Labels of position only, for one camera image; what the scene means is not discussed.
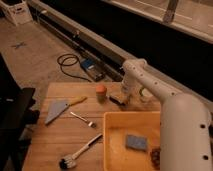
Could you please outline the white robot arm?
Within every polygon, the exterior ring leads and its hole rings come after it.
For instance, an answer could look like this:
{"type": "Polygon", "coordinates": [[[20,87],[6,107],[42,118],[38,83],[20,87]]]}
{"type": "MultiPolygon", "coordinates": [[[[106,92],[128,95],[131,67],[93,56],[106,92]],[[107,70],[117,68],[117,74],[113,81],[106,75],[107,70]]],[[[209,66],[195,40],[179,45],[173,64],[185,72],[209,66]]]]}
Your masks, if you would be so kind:
{"type": "Polygon", "coordinates": [[[213,171],[209,109],[196,96],[149,73],[147,66],[144,59],[126,60],[121,85],[129,96],[138,82],[161,103],[160,171],[213,171]]]}

